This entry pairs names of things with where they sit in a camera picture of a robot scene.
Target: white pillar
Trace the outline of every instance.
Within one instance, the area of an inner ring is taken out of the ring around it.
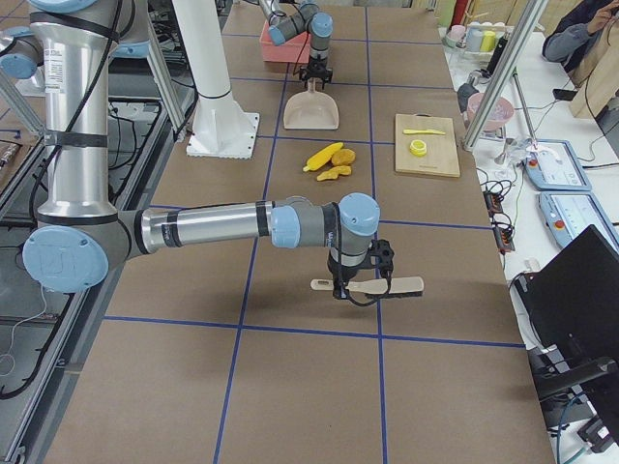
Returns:
[[[251,158],[259,115],[244,113],[230,88],[213,0],[173,0],[199,100],[187,154]]]

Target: dustpan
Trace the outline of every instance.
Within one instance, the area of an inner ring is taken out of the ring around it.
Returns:
[[[339,126],[336,101],[316,92],[316,79],[308,80],[308,90],[290,97],[283,111],[286,129],[335,130]]]

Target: red container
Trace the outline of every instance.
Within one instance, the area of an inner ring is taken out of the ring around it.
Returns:
[[[269,24],[267,22],[264,23],[262,34],[260,34],[260,48],[262,49],[262,59],[264,61],[305,65],[310,58],[310,38],[307,32],[298,35],[283,45],[275,46],[271,42]]]

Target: yellow toy food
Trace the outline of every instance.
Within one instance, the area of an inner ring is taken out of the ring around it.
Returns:
[[[316,177],[316,181],[318,182],[327,181],[327,180],[334,181],[339,176],[349,176],[350,174],[352,174],[352,167],[335,166],[329,169],[328,171],[321,172],[320,174],[318,174],[318,177]]]
[[[333,166],[347,166],[354,162],[357,156],[355,152],[349,148],[342,148],[337,150],[331,157],[331,164]]]
[[[343,146],[344,144],[342,142],[337,142],[323,148],[306,161],[303,172],[316,171],[320,169],[322,166],[328,163],[331,160],[333,154]]]

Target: yellow banana toy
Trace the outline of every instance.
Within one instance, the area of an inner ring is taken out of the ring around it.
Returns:
[[[334,153],[337,150],[341,149],[341,147],[343,146],[344,144],[342,142],[337,142],[337,143],[332,143],[331,145],[323,148],[322,150],[320,150],[315,155],[311,156],[306,161],[306,165],[303,168],[303,172],[316,171],[320,169],[322,166],[328,163],[331,160],[331,157],[334,155]]]

